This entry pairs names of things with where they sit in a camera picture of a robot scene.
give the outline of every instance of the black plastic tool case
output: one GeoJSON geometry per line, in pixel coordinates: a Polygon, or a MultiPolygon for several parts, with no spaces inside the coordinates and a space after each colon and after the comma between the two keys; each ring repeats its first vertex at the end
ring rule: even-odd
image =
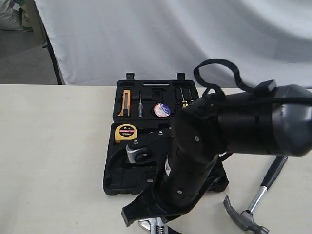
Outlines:
{"type": "MultiPolygon", "coordinates": [[[[137,137],[146,136],[150,132],[161,131],[170,127],[170,121],[182,109],[182,94],[187,102],[198,99],[198,92],[192,80],[185,80],[185,74],[177,74],[177,80],[134,80],[133,73],[127,73],[126,80],[117,84],[114,103],[113,121],[107,151],[103,188],[107,195],[139,194],[151,183],[156,175],[157,161],[166,157],[170,144],[162,141],[156,147],[157,155],[146,162],[132,164],[129,162],[125,147],[129,143],[122,140],[115,142],[115,130],[121,124],[132,124],[137,128],[137,137]],[[130,116],[118,116],[122,108],[123,91],[131,91],[130,116]],[[139,92],[143,103],[143,118],[138,118],[139,92]],[[169,106],[168,117],[158,117],[153,109],[158,103],[169,106]]],[[[210,191],[221,192],[228,185],[222,163],[219,161],[212,172],[222,175],[210,191]]]]}

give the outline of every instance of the white table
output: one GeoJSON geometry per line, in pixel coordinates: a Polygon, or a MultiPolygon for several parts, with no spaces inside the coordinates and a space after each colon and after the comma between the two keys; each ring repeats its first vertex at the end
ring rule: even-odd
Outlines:
{"type": "MultiPolygon", "coordinates": [[[[102,189],[115,87],[0,85],[0,233],[137,234],[102,189]]],[[[272,156],[233,155],[230,184],[170,223],[185,234],[241,234],[222,201],[247,208],[272,156]]],[[[273,234],[312,233],[312,154],[290,158],[254,213],[273,234]]]]}

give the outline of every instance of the claw hammer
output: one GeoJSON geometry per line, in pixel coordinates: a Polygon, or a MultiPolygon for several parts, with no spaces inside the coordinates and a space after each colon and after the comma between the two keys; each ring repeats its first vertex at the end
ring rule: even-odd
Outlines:
{"type": "Polygon", "coordinates": [[[264,194],[269,190],[269,188],[272,186],[276,178],[278,177],[279,173],[281,172],[285,162],[287,161],[288,156],[277,156],[270,166],[268,172],[266,173],[260,189],[256,196],[254,197],[253,201],[250,203],[249,207],[243,211],[241,214],[238,213],[231,205],[229,196],[226,196],[223,204],[228,212],[231,219],[234,221],[234,223],[239,226],[244,231],[252,231],[255,234],[268,234],[269,229],[257,225],[253,218],[253,211],[255,210],[257,204],[262,199],[264,194]]]}

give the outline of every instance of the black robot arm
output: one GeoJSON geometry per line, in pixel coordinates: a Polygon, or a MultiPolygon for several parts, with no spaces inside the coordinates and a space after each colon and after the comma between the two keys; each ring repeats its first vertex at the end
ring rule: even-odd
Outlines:
{"type": "Polygon", "coordinates": [[[219,180],[209,175],[224,152],[300,157],[312,148],[312,94],[305,88],[277,87],[274,80],[252,88],[237,66],[223,59],[201,63],[194,76],[207,89],[173,118],[171,151],[153,184],[122,209],[127,226],[153,217],[166,223],[189,212],[219,180]],[[206,83],[199,68],[212,63],[231,69],[244,92],[226,96],[206,83]]]}

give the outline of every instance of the tool case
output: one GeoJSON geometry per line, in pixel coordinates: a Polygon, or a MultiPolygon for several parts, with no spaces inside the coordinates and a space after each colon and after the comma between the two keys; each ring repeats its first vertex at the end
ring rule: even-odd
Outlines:
{"type": "MultiPolygon", "coordinates": [[[[139,194],[153,182],[158,162],[163,161],[170,150],[171,119],[183,108],[184,103],[199,98],[195,83],[186,80],[184,73],[178,73],[175,80],[135,80],[134,77],[134,73],[127,73],[126,80],[117,83],[114,123],[110,130],[103,179],[107,195],[139,194]],[[143,105],[142,117],[139,117],[140,100],[143,105]],[[155,114],[154,107],[159,103],[169,107],[170,115],[159,117],[155,114]],[[121,127],[124,124],[132,125],[134,129],[131,126],[121,127]],[[135,163],[130,162],[126,153],[128,136],[132,136],[131,139],[136,137],[134,141],[146,142],[150,150],[146,157],[135,163]]],[[[220,160],[211,173],[215,174],[220,175],[221,179],[209,191],[222,192],[229,182],[220,160]]]]}

